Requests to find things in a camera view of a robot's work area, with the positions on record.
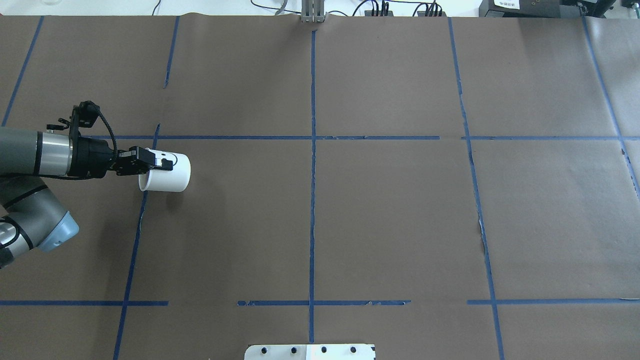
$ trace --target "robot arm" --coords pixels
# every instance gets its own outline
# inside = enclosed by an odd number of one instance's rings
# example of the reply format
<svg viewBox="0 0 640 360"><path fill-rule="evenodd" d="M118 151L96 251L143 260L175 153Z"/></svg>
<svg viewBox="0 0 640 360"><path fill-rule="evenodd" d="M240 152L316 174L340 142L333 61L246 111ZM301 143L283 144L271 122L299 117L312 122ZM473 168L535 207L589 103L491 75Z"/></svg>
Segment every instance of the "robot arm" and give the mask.
<svg viewBox="0 0 640 360"><path fill-rule="evenodd" d="M80 135L79 127L92 127L98 117L109 129L113 149L107 141ZM79 231L69 211L40 177L94 179L103 178L108 170L119 176L167 174L177 163L157 158L162 152L138 146L119 151L100 107L91 101L74 106L70 121L59 121L64 125L48 125L46 133L0 127L0 204L8 212L0 218L0 268L35 247L51 251ZM53 133L65 129L69 129L68 136ZM189 182L191 165L184 155L170 154L175 161L180 155L181 166L187 166L188 172L182 172L177 188L163 190L181 192Z"/></svg>

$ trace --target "black electrical cable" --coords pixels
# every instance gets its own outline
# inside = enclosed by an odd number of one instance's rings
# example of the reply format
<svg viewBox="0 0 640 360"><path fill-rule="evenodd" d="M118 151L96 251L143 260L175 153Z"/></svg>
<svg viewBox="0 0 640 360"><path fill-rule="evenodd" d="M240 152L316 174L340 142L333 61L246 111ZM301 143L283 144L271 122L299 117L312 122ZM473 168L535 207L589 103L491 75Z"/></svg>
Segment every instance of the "black electrical cable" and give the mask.
<svg viewBox="0 0 640 360"><path fill-rule="evenodd" d="M109 125L109 123L107 122L107 119L102 114L102 111L98 110L98 116L102 120L102 123L104 123L104 126L109 131L109 136L111 137L111 144L113 145L113 158L111 159L111 165L113 165L118 159L118 144L116 143L116 136L113 134L113 130Z"/></svg>
<svg viewBox="0 0 640 360"><path fill-rule="evenodd" d="M353 14L351 14L351 16L355 16L355 15L356 15L356 13L358 12L358 9L359 9L362 5L364 5L365 3L368 3L369 1L371 2L371 14L373 14L373 11L374 11L374 7L373 7L373 4L374 4L374 3L376 4L376 7L375 7L376 12L378 12L378 11L380 10L380 8L379 8L380 4L378 4L378 2L377 2L376 0L364 0L364 1L362 1L362 2L361 2L361 3L356 7L356 10L353 10Z"/></svg>
<svg viewBox="0 0 640 360"><path fill-rule="evenodd" d="M415 14L418 13L418 9L420 8L420 6L424 5L426 7L425 9L425 15L426 13L429 11L429 4L428 3L420 3L420 5L415 7L415 10L413 11L413 14L411 16L415 16Z"/></svg>
<svg viewBox="0 0 640 360"><path fill-rule="evenodd" d="M347 15L347 14L343 13L343 12L342 12L342 11L340 11L340 10L332 10L332 11L330 11L330 12L328 12L328 13L341 13L341 14L343 14L344 16L349 16L349 15Z"/></svg>
<svg viewBox="0 0 640 360"><path fill-rule="evenodd" d="M38 177L46 177L48 179L58 179L58 180L89 180L95 179L93 176L84 176L84 177L65 177L65 176L56 176L56 175L36 175Z"/></svg>
<svg viewBox="0 0 640 360"><path fill-rule="evenodd" d="M257 7L259 7L259 8L262 8L262 9L268 9L268 10L279 10L279 8L271 8L271 7L268 7L268 6L262 6L262 5L258 5L258 4L256 4L256 3L254 3L254 2L253 2L253 0L250 0L250 1L251 1L251 4L252 4L252 5L257 6ZM297 13L297 14L301 14L301 12L294 12L294 11L287 10L287 9L284 9L284 10L282 10L282 11L283 11L283 12L288 12L288 13Z"/></svg>
<svg viewBox="0 0 640 360"><path fill-rule="evenodd" d="M428 13L425 13L424 16L435 16L435 12L437 12L437 6L438 4L436 4L436 2L434 1L433 4L431 4L431 6L429 6L429 11Z"/></svg>
<svg viewBox="0 0 640 360"><path fill-rule="evenodd" d="M162 3L162 0L158 0L158 3L156 4L154 11L151 12L151 16L153 16L156 13L156 9L158 8L158 6L160 6L160 3Z"/></svg>

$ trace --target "black device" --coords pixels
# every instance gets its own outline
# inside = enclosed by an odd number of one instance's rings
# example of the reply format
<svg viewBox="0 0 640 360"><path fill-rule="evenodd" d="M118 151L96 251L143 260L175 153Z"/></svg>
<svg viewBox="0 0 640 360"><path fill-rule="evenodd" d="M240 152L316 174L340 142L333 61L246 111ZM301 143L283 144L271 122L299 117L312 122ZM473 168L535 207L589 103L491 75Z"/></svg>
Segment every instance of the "black device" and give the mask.
<svg viewBox="0 0 640 360"><path fill-rule="evenodd" d="M615 0L483 0L480 17L603 17Z"/></svg>
<svg viewBox="0 0 640 360"><path fill-rule="evenodd" d="M364 15L365 16L393 16L394 12L389 10L389 11L380 11L380 12L376 12L375 10L365 10L364 11Z"/></svg>
<svg viewBox="0 0 640 360"><path fill-rule="evenodd" d="M447 13L443 12L443 11L439 11L439 12L417 12L417 15L419 17L447 17Z"/></svg>

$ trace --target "metal bracket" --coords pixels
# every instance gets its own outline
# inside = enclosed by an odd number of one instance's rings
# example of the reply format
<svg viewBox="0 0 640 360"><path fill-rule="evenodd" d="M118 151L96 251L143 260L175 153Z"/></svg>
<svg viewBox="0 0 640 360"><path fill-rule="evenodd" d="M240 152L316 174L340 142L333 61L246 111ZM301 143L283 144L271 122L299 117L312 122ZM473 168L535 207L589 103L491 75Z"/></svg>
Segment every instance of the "metal bracket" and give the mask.
<svg viewBox="0 0 640 360"><path fill-rule="evenodd" d="M303 22L324 22L324 0L302 0L300 16Z"/></svg>
<svg viewBox="0 0 640 360"><path fill-rule="evenodd" d="M375 360L370 344L252 345L244 360Z"/></svg>

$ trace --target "black cable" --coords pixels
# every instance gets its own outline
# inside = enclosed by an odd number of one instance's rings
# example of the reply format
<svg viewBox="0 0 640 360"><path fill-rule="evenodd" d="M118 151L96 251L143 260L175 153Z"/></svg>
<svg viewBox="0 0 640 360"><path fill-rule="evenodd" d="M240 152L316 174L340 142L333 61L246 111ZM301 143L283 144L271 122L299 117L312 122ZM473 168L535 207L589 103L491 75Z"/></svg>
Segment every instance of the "black cable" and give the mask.
<svg viewBox="0 0 640 360"><path fill-rule="evenodd" d="M56 175L35 175L37 177L46 177L48 179L58 179L58 180L89 180L95 179L93 176L84 176L84 177L65 177L65 176L56 176Z"/></svg>
<svg viewBox="0 0 640 360"><path fill-rule="evenodd" d="M154 8L154 11L151 12L151 16L153 16L156 12L156 9L158 8L158 6L160 6L160 3L162 3L162 0L158 0L158 3L156 4L156 7Z"/></svg>
<svg viewBox="0 0 640 360"><path fill-rule="evenodd" d="M118 159L118 144L116 143L116 136L113 134L113 130L109 125L109 123L107 122L107 119L102 114L102 111L98 110L98 116L104 123L104 126L109 131L109 136L111 137L111 144L113 145L113 159L111 159L111 164L109 165L109 167L111 167Z"/></svg>
<svg viewBox="0 0 640 360"><path fill-rule="evenodd" d="M424 15L426 16L426 13L429 11L429 3L420 3L420 5L418 5L418 6L416 6L416 7L415 7L415 10L413 11L413 14L412 14L411 16L415 16L415 14L417 14L417 13L418 13L418 9L419 9L419 8L420 8L420 6L422 6L422 5L424 5L424 6L426 7L426 9L425 9L425 14L424 14Z"/></svg>
<svg viewBox="0 0 640 360"><path fill-rule="evenodd" d="M341 14L343 14L344 16L349 16L349 15L347 15L347 14L343 13L343 12L342 12L342 11L340 11L340 10L332 10L332 11L330 11L330 12L328 12L328 13L341 13Z"/></svg>
<svg viewBox="0 0 640 360"><path fill-rule="evenodd" d="M259 7L259 8L262 8L262 9L268 9L268 10L279 10L279 8L270 8L270 7L268 7L268 6L258 5L258 4L256 4L256 3L254 3L254 2L253 2L253 0L250 0L250 1L251 1L251 4L252 4L252 5L257 6L257 7ZM297 14L302 14L301 12L294 12L294 11L287 10L287 9L284 9L284 10L282 10L282 11L283 11L283 12L288 12L288 13L297 13Z"/></svg>
<svg viewBox="0 0 640 360"><path fill-rule="evenodd" d="M376 0L364 0L364 1L362 1L362 2L361 2L361 3L356 7L356 10L353 10L353 14L351 14L351 16L355 16L355 15L356 15L356 13L358 12L358 9L359 9L362 5L364 5L365 3L368 3L369 1L371 2L371 14L372 14L372 15L373 15L373 11L374 11L374 7L373 7L373 4L374 4L374 3L376 4L375 9L378 9L378 11L380 10L380 8L379 8L380 4L378 4L378 2L377 2Z"/></svg>

